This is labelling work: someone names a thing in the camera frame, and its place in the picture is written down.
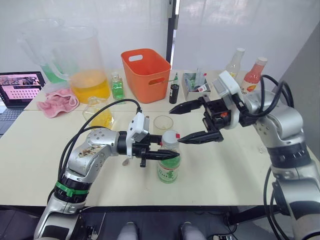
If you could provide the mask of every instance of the plastic bottle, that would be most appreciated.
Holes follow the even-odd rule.
[[[240,62],[244,54],[245,54],[244,48],[240,48],[240,47],[237,48],[231,62],[225,67],[225,70],[227,70],[234,79],[238,75],[238,72],[241,66]]]
[[[260,81],[261,72],[264,69],[268,59],[260,56],[255,61],[252,69],[244,76],[243,82],[241,84],[242,94],[247,94],[255,90],[257,84]]]
[[[178,142],[179,138],[180,135],[176,131],[166,131],[162,136],[162,147],[160,149],[171,150],[180,153]],[[174,158],[158,161],[157,174],[159,179],[166,184],[173,183],[178,177],[180,162],[181,155]]]
[[[115,101],[121,100],[125,98],[124,91],[124,83],[122,78],[119,78],[119,74],[117,72],[113,72],[112,74],[112,82],[111,82],[111,92]]]
[[[176,73],[170,87],[169,103],[171,104],[177,103],[178,92],[179,92],[179,80],[178,80],[178,73]]]

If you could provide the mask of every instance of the white wall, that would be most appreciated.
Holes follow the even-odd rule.
[[[319,20],[319,0],[181,0],[172,67],[223,70],[241,47],[243,70],[267,57],[279,80]]]
[[[306,143],[320,160],[320,23],[281,80],[292,90],[294,107],[303,118]]]
[[[17,45],[15,28],[39,18],[98,29],[106,69],[122,68],[120,54],[151,48],[166,57],[166,0],[0,0],[0,72],[40,71]]]

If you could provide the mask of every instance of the cup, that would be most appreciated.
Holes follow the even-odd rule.
[[[169,116],[160,115],[153,120],[153,133],[163,135],[166,131],[172,129],[174,121]]]

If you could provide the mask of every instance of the white bottle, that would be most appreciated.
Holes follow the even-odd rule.
[[[227,70],[234,79],[240,70],[240,62],[244,54],[244,48],[237,48],[231,62],[225,67],[225,70]]]

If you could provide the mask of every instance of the small box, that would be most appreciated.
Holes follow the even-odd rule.
[[[191,100],[196,100],[199,97],[202,97],[203,95],[210,96],[211,94],[211,89],[209,85],[207,84],[206,87],[208,88],[208,91],[203,91],[203,92],[198,92],[198,91],[189,91],[189,88],[187,86],[187,79],[192,79],[196,77],[195,73],[184,73],[182,80],[181,80],[181,85],[184,93],[184,98],[186,101],[191,101]]]

